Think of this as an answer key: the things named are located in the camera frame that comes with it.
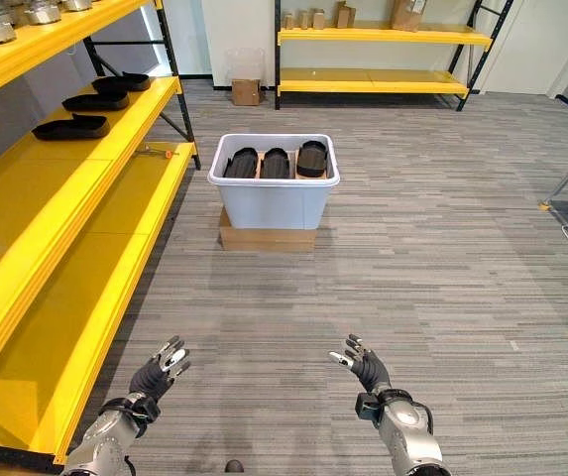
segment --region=black shoe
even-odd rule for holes
[[[228,463],[226,463],[226,467],[224,468],[225,473],[243,473],[244,466],[240,463],[237,459],[231,459]]]
[[[92,81],[92,86],[98,92],[144,91],[152,85],[146,74],[136,74],[123,71],[122,76],[99,77]]]
[[[327,166],[327,149],[317,141],[308,141],[299,149],[296,159],[296,172],[300,176],[320,178]]]
[[[128,105],[127,91],[81,94],[63,102],[63,107],[68,111],[118,111]]]
[[[264,154],[260,179],[289,179],[290,160],[284,149],[275,147]]]
[[[228,160],[224,177],[228,179],[254,179],[257,173],[257,151],[245,147]]]
[[[33,129],[42,141],[67,141],[72,139],[99,139],[109,132],[109,122],[104,116],[72,114],[72,119],[47,122]]]

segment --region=shelf upright post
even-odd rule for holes
[[[98,60],[98,52],[96,51],[92,37],[85,37],[83,39],[83,44],[85,45],[85,49],[87,50],[87,54],[89,55],[89,60],[92,61],[92,66],[94,66],[96,75],[104,76],[105,69],[103,69],[103,64],[101,64],[101,61]]]
[[[282,97],[280,93],[280,67],[282,46],[280,45],[279,35],[282,28],[282,0],[275,0],[275,109],[282,107]]]
[[[158,14],[158,22],[161,26],[161,33],[163,35],[163,44],[165,45],[165,51],[167,52],[167,58],[169,59],[169,65],[171,68],[171,74],[177,78],[177,82],[180,84],[180,93],[177,95],[177,100],[180,104],[180,111],[182,112],[182,121],[184,121],[184,128],[186,129],[186,140],[195,144],[195,136],[193,134],[193,128],[191,127],[191,119],[188,116],[188,109],[186,107],[186,100],[184,99],[184,91],[182,90],[182,83],[179,78],[179,71],[177,69],[177,59],[175,58],[175,53],[173,51],[173,45],[171,43],[171,35],[169,33],[169,27],[167,25],[167,15],[165,14],[165,7],[163,5],[163,0],[156,0],[156,13]],[[170,125],[173,126],[171,121],[167,117],[163,117]],[[202,164],[200,158],[197,154],[197,144],[195,145],[195,154],[193,155],[193,160],[195,161],[195,168],[198,170],[202,169]]]
[[[490,8],[483,6],[482,0],[476,1],[475,5],[473,7],[473,11],[471,12],[471,16],[469,17],[469,22],[473,22],[473,25],[469,25],[470,27],[475,26],[475,20],[476,20],[477,12],[480,9],[484,9],[484,10],[488,11],[489,13],[497,15],[498,16],[498,22],[495,24],[495,27],[493,28],[493,32],[491,33],[491,40],[493,40],[491,42],[491,47],[487,51],[484,51],[482,53],[482,56],[480,57],[480,60],[478,61],[477,66],[475,66],[475,70],[473,71],[473,75],[471,76],[471,78],[469,79],[469,81],[467,83],[467,87],[469,88],[469,92],[467,92],[467,94],[464,98],[460,99],[460,103],[458,104],[456,111],[461,111],[464,108],[464,104],[466,104],[466,101],[469,99],[471,92],[473,92],[473,86],[475,85],[475,82],[478,80],[478,77],[480,76],[480,72],[482,72],[482,68],[484,67],[486,60],[489,57],[489,53],[493,49],[493,45],[495,44],[495,40],[497,39],[498,34],[500,33],[500,30],[502,29],[502,25],[504,24],[506,16],[509,14],[509,11],[511,10],[512,1],[513,0],[507,0],[506,4],[504,5],[504,8],[499,13],[490,9]],[[456,51],[457,57],[459,57],[458,52],[461,53],[462,49],[458,48],[458,50]],[[454,61],[457,62],[457,59],[456,59],[455,56],[453,57],[453,61],[451,62],[452,67],[455,67]]]

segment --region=cardboard box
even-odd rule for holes
[[[390,27],[394,30],[417,32],[426,0],[394,0]]]
[[[336,2],[336,11],[334,14],[335,28],[352,28],[354,25],[354,17],[356,8],[345,5],[345,2]]]
[[[236,106],[259,106],[260,81],[258,79],[233,79],[232,99]]]
[[[312,251],[316,230],[233,228],[222,208],[220,241],[226,251]]]
[[[325,28],[325,12],[323,10],[314,10],[312,14],[312,28],[315,30],[323,30]]]

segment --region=floor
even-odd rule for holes
[[[456,476],[568,476],[568,242],[537,203],[568,169],[568,107],[486,94],[457,113],[412,96],[234,107],[184,83],[201,172],[189,173],[81,429],[182,335],[191,369],[131,448],[138,474],[393,474],[328,362],[348,332],[427,403]],[[176,104],[168,111],[179,117]],[[224,252],[206,174],[232,132],[332,137],[341,183],[313,253]],[[156,139],[174,137],[158,123]]]

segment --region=shelving unit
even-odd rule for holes
[[[447,71],[283,68],[279,91],[437,92],[465,97],[468,88]]]
[[[353,28],[324,28],[314,30],[294,28],[281,30],[279,45],[290,40],[323,40],[341,42],[402,42],[437,43],[446,45],[477,45],[488,50],[490,37],[465,25],[421,24],[417,32],[391,30],[389,22],[359,21]]]
[[[15,30],[17,39],[0,45],[0,87],[149,0],[101,0],[83,12],[62,12],[61,21]]]
[[[101,0],[56,24],[19,28],[17,40],[0,46],[0,86],[81,39],[92,62],[104,62],[88,35],[145,3]],[[191,158],[199,169],[162,2],[156,6],[162,40],[114,43],[164,44],[172,76],[130,92],[121,111],[101,111],[111,126],[102,139],[44,142],[29,133],[0,157],[0,453],[26,466],[65,462]],[[9,66],[27,53],[32,63]],[[175,95],[186,131],[162,112]],[[48,120],[69,116],[61,108]],[[187,139],[151,145],[173,151],[170,159],[136,152],[159,116]]]
[[[55,464],[65,462],[85,401],[193,153],[192,144],[154,147],[175,150],[172,159],[129,161],[5,345],[0,446],[52,453]]]
[[[466,25],[422,24],[417,32],[391,30],[388,22],[355,22],[353,28],[325,28],[323,30],[294,28],[282,30],[282,0],[275,2],[275,108],[280,109],[283,92],[368,92],[368,93],[436,93],[455,94],[461,111],[471,93],[491,45],[498,36],[511,8],[507,0],[502,12],[496,12],[476,0]],[[475,30],[478,12],[485,11],[498,16],[490,36]],[[429,43],[457,45],[447,71],[410,69],[357,69],[357,68],[286,68],[281,65],[281,47],[289,41],[346,41]],[[453,76],[453,70],[465,45],[484,48],[476,68],[470,71],[467,85]]]

